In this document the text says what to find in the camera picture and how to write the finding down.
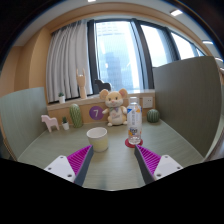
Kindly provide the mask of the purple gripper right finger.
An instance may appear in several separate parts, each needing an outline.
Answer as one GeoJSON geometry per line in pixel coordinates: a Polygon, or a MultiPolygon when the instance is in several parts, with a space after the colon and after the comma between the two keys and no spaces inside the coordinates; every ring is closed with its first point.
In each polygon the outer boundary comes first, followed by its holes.
{"type": "Polygon", "coordinates": [[[152,183],[182,169],[182,166],[169,155],[160,156],[140,145],[135,146],[134,154],[145,184],[152,183]]]}

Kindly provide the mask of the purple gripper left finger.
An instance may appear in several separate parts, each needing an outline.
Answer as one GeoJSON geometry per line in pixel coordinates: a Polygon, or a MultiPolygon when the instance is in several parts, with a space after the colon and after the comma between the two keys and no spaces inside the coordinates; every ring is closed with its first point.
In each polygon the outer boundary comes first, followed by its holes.
{"type": "Polygon", "coordinates": [[[85,146],[68,157],[64,155],[58,156],[45,168],[45,171],[82,186],[92,156],[93,146],[85,146]]]}

